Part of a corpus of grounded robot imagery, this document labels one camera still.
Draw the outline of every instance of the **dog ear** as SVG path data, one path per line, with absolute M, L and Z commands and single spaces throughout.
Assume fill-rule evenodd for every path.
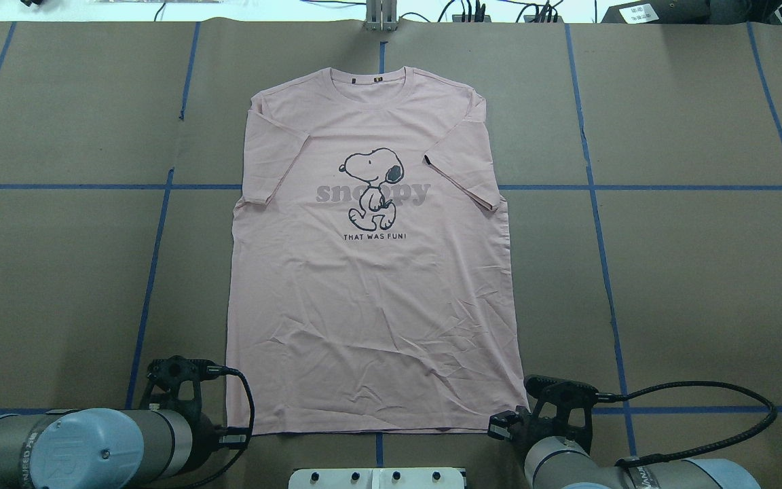
M 385 181 L 388 183 L 397 183 L 400 180 L 403 180 L 403 167 L 399 164 L 395 164 L 388 169 L 387 173 L 385 173 Z

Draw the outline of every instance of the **cartoon dog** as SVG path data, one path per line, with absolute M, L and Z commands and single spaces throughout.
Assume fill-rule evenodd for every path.
M 388 148 L 373 149 L 369 153 L 354 153 L 339 165 L 339 171 L 347 173 L 367 184 L 360 195 L 360 209 L 348 210 L 348 220 L 361 231 L 382 231 L 394 225 L 397 206 L 385 198 L 382 183 L 398 183 L 403 180 L 403 163 L 397 153 Z

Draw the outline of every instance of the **metal bracket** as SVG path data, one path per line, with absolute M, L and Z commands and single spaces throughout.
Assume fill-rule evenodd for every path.
M 397 0 L 367 0 L 368 31 L 397 31 Z
M 453 467 L 300 469 L 288 489 L 466 489 L 466 470 Z

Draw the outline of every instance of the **t-shirt sleeve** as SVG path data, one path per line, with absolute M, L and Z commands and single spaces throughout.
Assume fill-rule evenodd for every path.
M 485 127 L 486 114 L 484 97 L 472 93 L 470 109 L 463 120 L 426 151 L 425 159 L 476 204 L 496 211 L 502 196 L 494 175 L 494 159 Z
M 269 203 L 308 137 L 274 120 L 263 99 L 253 97 L 243 143 L 243 200 Z

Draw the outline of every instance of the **t-shirt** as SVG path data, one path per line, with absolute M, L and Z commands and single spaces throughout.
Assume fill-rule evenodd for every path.
M 485 99 L 405 67 L 252 98 L 229 366 L 255 433 L 467 431 L 525 405 Z M 227 384 L 229 424 L 248 404 Z

